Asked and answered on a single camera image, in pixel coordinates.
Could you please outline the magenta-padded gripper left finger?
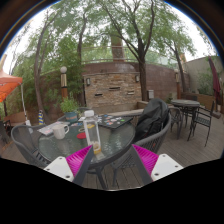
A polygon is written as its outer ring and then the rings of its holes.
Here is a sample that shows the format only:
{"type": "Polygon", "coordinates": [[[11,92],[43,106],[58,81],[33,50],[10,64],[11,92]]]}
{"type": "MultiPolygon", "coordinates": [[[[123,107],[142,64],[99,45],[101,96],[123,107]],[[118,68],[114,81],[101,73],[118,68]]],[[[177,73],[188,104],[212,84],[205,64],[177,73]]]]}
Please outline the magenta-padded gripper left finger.
{"type": "Polygon", "coordinates": [[[93,156],[93,147],[87,146],[68,157],[57,157],[45,171],[81,186],[93,156]]]}

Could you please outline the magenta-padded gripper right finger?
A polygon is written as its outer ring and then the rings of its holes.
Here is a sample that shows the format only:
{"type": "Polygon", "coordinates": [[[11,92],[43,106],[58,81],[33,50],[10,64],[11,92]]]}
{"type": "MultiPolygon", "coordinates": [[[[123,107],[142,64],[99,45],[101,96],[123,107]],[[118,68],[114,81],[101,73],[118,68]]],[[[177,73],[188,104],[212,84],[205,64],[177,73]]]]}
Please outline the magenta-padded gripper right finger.
{"type": "Polygon", "coordinates": [[[182,166],[167,154],[157,155],[137,145],[131,146],[130,153],[144,185],[182,169],[182,166]]]}

